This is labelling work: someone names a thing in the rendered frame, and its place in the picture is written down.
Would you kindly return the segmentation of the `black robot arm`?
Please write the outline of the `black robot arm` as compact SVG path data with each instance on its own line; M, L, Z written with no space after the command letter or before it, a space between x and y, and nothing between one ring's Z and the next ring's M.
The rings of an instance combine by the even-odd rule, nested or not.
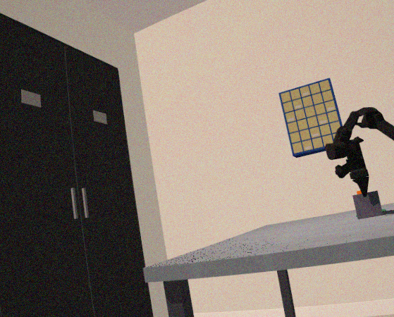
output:
M363 116L361 123L358 123L359 116ZM358 125L361 128L377 129L387 137L394 140L394 126L386 122L382 113L380 113L376 108L364 107L358 111L351 111L344 126L340 126L337 129L333 143L326 144L325 146L327 156L330 160L362 154L360 143L364 140L360 137L355 137L350 140L352 129L355 125ZM345 177L352 170L353 169L348 161L343 166L337 165L335 167L335 173L339 178Z

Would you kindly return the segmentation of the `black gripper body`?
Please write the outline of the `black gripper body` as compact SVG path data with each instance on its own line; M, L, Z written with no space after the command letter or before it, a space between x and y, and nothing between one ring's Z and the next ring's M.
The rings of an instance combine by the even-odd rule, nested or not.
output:
M347 161L350 163L353 169L352 171L350 171L351 179L354 180L369 176L362 154L349 156L347 157Z

